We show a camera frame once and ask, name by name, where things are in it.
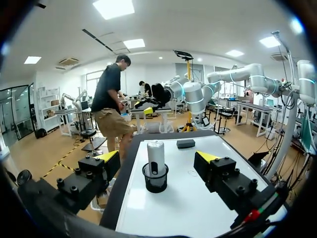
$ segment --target black bag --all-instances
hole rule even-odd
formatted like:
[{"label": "black bag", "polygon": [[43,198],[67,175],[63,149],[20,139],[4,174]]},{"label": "black bag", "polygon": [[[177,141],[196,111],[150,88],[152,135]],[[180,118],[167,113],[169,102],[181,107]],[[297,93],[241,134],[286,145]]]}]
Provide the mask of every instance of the black bag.
[{"label": "black bag", "polygon": [[42,138],[42,137],[44,137],[44,136],[46,136],[46,135],[48,135],[48,133],[47,133],[46,130],[43,129],[43,128],[38,129],[37,131],[35,131],[35,137],[36,137],[37,139]]}]

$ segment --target hand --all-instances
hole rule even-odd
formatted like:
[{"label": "hand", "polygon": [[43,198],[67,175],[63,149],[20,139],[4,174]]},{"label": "hand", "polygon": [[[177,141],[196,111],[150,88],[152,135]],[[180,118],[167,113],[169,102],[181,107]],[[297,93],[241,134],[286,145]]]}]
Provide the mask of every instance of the hand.
[{"label": "hand", "polygon": [[124,105],[122,103],[119,103],[118,107],[119,107],[119,111],[122,111],[124,109]]}]

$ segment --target black mesh cup holder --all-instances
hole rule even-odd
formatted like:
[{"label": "black mesh cup holder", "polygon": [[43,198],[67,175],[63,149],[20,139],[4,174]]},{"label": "black mesh cup holder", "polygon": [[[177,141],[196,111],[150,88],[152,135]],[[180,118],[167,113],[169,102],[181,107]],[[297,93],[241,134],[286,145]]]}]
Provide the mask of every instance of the black mesh cup holder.
[{"label": "black mesh cup holder", "polygon": [[167,173],[168,166],[165,164],[166,171],[161,176],[150,176],[149,163],[145,164],[142,168],[142,173],[145,178],[145,186],[149,192],[159,193],[167,188]]}]

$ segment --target person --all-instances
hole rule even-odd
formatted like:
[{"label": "person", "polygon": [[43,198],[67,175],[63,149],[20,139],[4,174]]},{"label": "person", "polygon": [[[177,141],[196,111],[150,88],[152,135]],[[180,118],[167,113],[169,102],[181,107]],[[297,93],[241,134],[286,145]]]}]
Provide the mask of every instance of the person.
[{"label": "person", "polygon": [[152,96],[152,90],[148,83],[145,83],[144,81],[140,81],[139,85],[140,87],[144,87],[144,92],[147,93],[149,97]]},{"label": "person", "polygon": [[119,154],[122,159],[130,144],[133,128],[120,115],[124,105],[120,102],[118,94],[124,98],[120,91],[120,76],[130,64],[131,59],[127,55],[119,55],[114,64],[106,67],[97,84],[91,106],[102,135],[107,137],[109,152],[115,150],[115,138],[122,136],[119,144]]}]

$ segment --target air conditioner vent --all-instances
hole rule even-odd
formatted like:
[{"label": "air conditioner vent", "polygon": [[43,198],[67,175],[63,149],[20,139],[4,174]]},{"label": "air conditioner vent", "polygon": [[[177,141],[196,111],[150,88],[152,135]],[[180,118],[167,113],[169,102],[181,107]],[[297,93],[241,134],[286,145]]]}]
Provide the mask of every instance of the air conditioner vent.
[{"label": "air conditioner vent", "polygon": [[79,63],[79,60],[73,57],[70,58],[64,58],[60,62],[58,62],[58,65],[60,66],[71,66],[71,65],[76,65]]},{"label": "air conditioner vent", "polygon": [[56,69],[59,69],[59,70],[66,70],[66,68],[58,67],[58,66],[56,66],[55,68],[56,68]]},{"label": "air conditioner vent", "polygon": [[271,59],[274,61],[282,62],[282,61],[288,61],[288,57],[286,53],[273,53],[271,55]]}]

